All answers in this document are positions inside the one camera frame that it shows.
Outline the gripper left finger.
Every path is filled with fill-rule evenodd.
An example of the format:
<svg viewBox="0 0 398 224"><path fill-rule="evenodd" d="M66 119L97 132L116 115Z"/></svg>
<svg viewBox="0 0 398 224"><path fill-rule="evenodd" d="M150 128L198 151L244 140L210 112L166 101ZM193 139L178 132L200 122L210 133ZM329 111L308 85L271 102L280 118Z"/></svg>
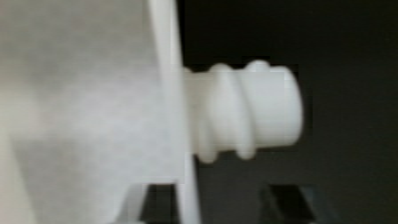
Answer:
<svg viewBox="0 0 398 224"><path fill-rule="evenodd" d="M148 189L148 183L136 183L129 188L122 212L118 215L118 224L146 224L146 221L141 219L141 214L145 209Z"/></svg>

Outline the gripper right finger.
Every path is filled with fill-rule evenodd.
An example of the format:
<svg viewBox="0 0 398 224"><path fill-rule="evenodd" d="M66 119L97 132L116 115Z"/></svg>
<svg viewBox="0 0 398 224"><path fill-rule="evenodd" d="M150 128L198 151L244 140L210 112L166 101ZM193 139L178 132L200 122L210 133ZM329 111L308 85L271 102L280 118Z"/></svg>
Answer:
<svg viewBox="0 0 398 224"><path fill-rule="evenodd" d="M267 184L260 191L260 224L333 224L313 185Z"/></svg>

